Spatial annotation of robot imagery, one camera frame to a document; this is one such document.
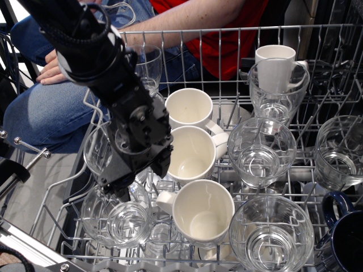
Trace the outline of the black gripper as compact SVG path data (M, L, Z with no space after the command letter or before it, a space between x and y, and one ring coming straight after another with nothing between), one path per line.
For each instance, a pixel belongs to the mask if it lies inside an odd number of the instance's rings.
M129 202L128 186L137 174L151 168L156 175L164 178L168 172L173 146L170 143L154 144L137 153L122 152L115 144L111 145L111 161L98 177L98 185L106 192L111 192L121 202Z

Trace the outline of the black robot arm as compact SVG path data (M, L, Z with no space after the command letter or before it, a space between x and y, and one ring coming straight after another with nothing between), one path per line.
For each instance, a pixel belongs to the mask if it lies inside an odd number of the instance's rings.
M99 5L22 1L22 6L56 49L62 73L88 87L110 110L104 132L112 157L97 182L106 193L129 201L136 174L151 167L165 176L172 151L168 111L136 74L137 53L125 46L108 18L94 17Z

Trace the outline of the person's bare forearm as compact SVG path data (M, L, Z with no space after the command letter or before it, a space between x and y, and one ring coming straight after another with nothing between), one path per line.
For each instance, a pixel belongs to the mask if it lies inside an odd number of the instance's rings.
M120 33L128 46L171 48L199 37L198 29L219 29L240 14L245 1L186 1Z

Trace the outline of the person's hand on knee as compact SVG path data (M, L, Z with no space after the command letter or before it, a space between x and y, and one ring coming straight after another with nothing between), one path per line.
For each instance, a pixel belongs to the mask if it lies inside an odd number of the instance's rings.
M57 52L53 49L45 56L46 65L40 71L36 81L42 85L51 85L61 83L67 80L63 75L58 63Z

